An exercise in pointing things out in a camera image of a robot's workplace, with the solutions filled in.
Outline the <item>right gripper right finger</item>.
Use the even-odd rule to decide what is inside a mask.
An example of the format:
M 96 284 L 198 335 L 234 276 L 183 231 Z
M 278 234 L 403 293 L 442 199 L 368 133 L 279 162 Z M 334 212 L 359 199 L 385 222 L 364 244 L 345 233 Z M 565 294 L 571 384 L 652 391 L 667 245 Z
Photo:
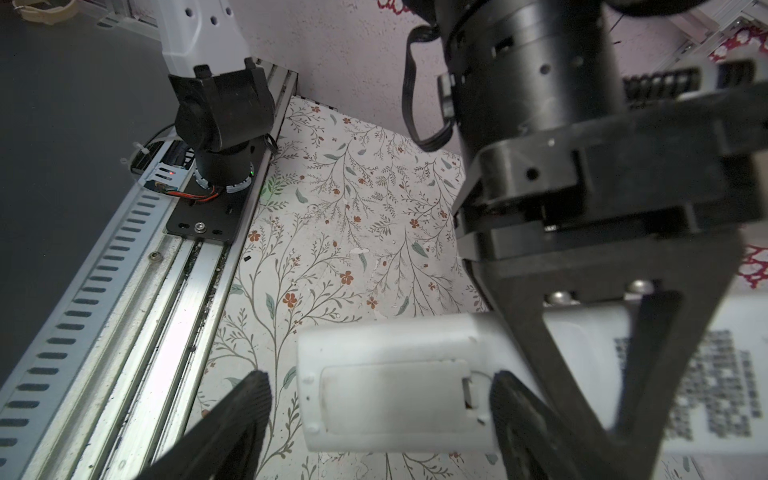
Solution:
M 508 478 L 600 476 L 600 459 L 512 373 L 494 375 L 489 405 Z

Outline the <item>white remote control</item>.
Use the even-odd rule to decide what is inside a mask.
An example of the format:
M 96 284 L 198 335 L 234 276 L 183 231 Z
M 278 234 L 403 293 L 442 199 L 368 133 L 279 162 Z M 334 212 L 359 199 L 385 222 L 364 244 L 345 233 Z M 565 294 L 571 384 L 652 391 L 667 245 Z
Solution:
M 534 377 L 491 313 L 312 327 L 295 379 L 314 452 L 489 453 L 493 376 Z M 767 450 L 767 297 L 726 298 L 684 376 L 664 433 L 670 454 Z

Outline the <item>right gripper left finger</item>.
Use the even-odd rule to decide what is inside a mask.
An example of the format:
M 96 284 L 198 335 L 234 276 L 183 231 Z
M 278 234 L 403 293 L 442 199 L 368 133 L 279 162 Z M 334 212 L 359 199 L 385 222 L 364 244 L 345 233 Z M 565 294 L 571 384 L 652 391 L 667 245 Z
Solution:
M 243 378 L 140 479 L 253 479 L 272 406 L 266 372 Z

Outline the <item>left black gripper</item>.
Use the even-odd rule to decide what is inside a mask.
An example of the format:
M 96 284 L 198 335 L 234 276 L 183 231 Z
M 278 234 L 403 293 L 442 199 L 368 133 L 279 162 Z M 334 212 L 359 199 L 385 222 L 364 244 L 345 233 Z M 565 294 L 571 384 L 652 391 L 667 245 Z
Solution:
M 716 299 L 760 219 L 755 45 L 622 77 L 601 1 L 435 1 L 441 138 L 458 134 L 466 270 L 486 300 Z

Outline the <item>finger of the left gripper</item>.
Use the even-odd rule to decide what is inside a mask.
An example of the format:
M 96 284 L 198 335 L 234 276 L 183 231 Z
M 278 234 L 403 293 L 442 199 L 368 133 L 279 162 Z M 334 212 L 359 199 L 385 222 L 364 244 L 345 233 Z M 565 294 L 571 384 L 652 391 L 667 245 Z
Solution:
M 528 387 L 600 459 L 651 476 L 676 390 L 738 267 L 736 229 L 471 260 Z

